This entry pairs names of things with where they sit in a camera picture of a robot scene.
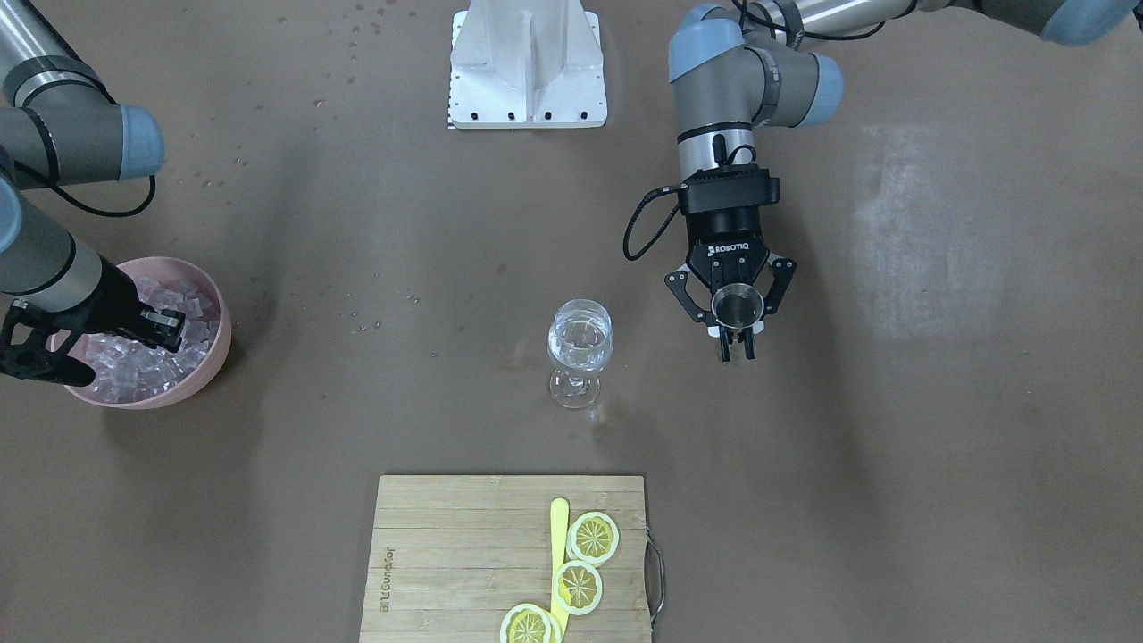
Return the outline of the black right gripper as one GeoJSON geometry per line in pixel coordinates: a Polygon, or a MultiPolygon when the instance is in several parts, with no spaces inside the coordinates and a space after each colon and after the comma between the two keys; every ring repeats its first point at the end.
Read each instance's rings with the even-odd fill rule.
{"type": "Polygon", "coordinates": [[[125,272],[102,259],[99,281],[80,305],[81,333],[119,335],[147,349],[178,353],[184,345],[187,316],[177,310],[146,308],[138,288],[125,272]]]}

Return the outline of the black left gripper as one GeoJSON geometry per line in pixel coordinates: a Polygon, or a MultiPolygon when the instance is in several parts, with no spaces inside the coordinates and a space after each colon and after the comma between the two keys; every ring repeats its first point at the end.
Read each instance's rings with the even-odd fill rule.
{"type": "Polygon", "coordinates": [[[689,278],[697,278],[711,294],[725,286],[740,284],[753,288],[767,260],[772,286],[761,296],[761,313],[750,330],[740,332],[740,343],[748,361],[756,359],[756,335],[764,332],[766,318],[780,310],[788,288],[796,278],[797,262],[788,257],[769,257],[764,240],[764,224],[759,207],[710,209],[705,212],[684,212],[688,235],[688,251],[684,267],[665,274],[664,286],[695,324],[704,325],[706,333],[717,338],[719,357],[732,361],[734,333],[720,325],[710,310],[704,310],[689,294],[689,278]]]}

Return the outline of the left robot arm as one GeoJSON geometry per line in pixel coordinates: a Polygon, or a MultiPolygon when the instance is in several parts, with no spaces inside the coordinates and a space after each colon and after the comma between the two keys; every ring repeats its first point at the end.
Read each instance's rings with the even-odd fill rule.
{"type": "Polygon", "coordinates": [[[666,49],[661,362],[1140,336],[1138,1],[722,1],[666,49]]]}

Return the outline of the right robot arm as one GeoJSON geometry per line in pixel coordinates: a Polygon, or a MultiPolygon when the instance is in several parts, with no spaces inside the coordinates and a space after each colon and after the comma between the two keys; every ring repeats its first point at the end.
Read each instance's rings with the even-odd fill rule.
{"type": "Polygon", "coordinates": [[[117,102],[29,1],[3,1],[3,294],[25,324],[117,333],[179,349],[185,318],[139,302],[130,278],[25,196],[147,179],[166,142],[146,108],[117,102]]]}

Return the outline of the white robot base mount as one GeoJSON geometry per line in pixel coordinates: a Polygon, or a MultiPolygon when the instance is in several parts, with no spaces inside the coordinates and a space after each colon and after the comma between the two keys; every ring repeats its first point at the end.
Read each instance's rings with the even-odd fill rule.
{"type": "Polygon", "coordinates": [[[580,1],[472,1],[454,13],[450,45],[450,128],[600,128],[608,121],[601,24],[580,1]]]}

